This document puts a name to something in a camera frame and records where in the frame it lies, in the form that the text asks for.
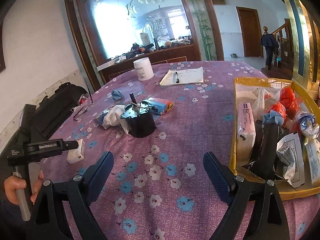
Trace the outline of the person's left hand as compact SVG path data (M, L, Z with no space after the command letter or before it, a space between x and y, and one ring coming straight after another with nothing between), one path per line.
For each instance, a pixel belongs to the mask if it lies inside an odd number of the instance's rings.
M33 187L33 195L30 197L30 200L33 204L35 204L38 192L40 191L40 188L42 186L42 182L44 179L43 171L40 170L38 180L34 183ZM10 176L4 181L4 189L5 189L5 195L9 202L15 205L19 205L16 191L26 188L27 183L24 179L18 178L16 176Z

